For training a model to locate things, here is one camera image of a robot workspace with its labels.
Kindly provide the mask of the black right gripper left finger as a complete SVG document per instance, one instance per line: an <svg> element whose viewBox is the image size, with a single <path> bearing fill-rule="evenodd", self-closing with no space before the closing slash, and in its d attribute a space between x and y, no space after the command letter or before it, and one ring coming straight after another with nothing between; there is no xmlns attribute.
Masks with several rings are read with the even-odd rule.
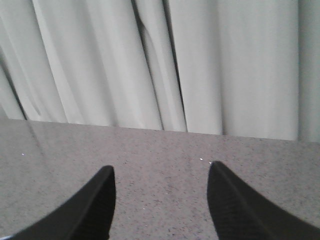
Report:
<svg viewBox="0 0 320 240"><path fill-rule="evenodd" d="M108 240L116 205L114 168L103 166L78 192L11 240Z"/></svg>

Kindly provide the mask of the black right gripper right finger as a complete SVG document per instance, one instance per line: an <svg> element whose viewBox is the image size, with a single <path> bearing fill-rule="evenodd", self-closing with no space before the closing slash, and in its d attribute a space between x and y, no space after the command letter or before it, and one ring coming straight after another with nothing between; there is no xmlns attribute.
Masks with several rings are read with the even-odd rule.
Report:
<svg viewBox="0 0 320 240"><path fill-rule="evenodd" d="M207 203L220 240L318 240L319 228L265 198L221 161L212 162Z"/></svg>

